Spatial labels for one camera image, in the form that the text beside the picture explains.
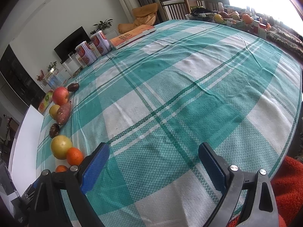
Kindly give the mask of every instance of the metal screw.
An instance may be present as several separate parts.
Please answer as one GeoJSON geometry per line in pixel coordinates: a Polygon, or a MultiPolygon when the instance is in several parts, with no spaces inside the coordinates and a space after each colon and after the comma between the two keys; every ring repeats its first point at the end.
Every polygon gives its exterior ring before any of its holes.
{"type": "Polygon", "coordinates": [[[78,166],[71,166],[71,167],[70,167],[70,170],[71,170],[72,172],[75,172],[75,171],[78,170],[78,166]]]}
{"type": "Polygon", "coordinates": [[[47,169],[42,171],[42,175],[43,176],[46,176],[47,174],[48,174],[48,170],[47,169]]]}
{"type": "Polygon", "coordinates": [[[239,168],[236,165],[231,165],[230,169],[234,172],[236,172],[239,168]]]}
{"type": "Polygon", "coordinates": [[[261,173],[262,175],[266,175],[266,170],[261,169],[261,170],[260,170],[260,173],[261,173]]]}

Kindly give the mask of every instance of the orange leather chair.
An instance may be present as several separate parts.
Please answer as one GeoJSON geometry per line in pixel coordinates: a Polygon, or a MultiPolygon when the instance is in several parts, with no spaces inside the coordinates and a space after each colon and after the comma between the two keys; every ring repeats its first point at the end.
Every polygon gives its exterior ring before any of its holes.
{"type": "Polygon", "coordinates": [[[132,10],[136,19],[133,24],[119,24],[118,31],[120,34],[127,33],[140,25],[152,26],[156,21],[158,3],[148,4],[142,7],[137,7],[132,10]]]}

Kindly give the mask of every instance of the checkered tablecloth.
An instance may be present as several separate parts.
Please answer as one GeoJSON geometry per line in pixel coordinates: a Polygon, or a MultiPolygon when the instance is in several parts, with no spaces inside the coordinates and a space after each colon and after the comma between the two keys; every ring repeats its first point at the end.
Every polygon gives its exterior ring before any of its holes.
{"type": "MultiPolygon", "coordinates": [[[[80,89],[60,131],[85,155],[100,142],[110,144],[110,158],[87,193],[106,227],[201,227],[221,193],[198,146],[208,142],[229,164],[263,168],[272,177],[298,122],[301,70],[283,51],[212,23],[171,20],[156,27],[73,79],[80,89]]],[[[50,150],[53,123],[45,114],[37,176],[66,164],[50,150]]],[[[241,195],[235,214],[243,202],[241,195]]]]}

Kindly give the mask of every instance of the black tv screen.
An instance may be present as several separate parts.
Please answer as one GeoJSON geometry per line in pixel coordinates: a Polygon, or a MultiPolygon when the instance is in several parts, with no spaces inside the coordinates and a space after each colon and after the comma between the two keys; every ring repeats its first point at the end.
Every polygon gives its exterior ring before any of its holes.
{"type": "Polygon", "coordinates": [[[65,62],[69,53],[75,53],[75,48],[84,41],[90,42],[90,38],[84,31],[83,27],[80,27],[55,47],[54,51],[60,57],[62,62],[65,62]]]}

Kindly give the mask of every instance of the red cloth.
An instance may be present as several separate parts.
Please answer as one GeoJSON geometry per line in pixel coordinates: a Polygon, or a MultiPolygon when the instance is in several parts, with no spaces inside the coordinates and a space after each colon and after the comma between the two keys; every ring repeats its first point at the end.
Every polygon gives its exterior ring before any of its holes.
{"type": "MultiPolygon", "coordinates": [[[[286,156],[271,181],[275,194],[280,227],[288,226],[303,205],[303,164],[286,156]]],[[[228,227],[235,227],[238,217],[228,227]]]]}

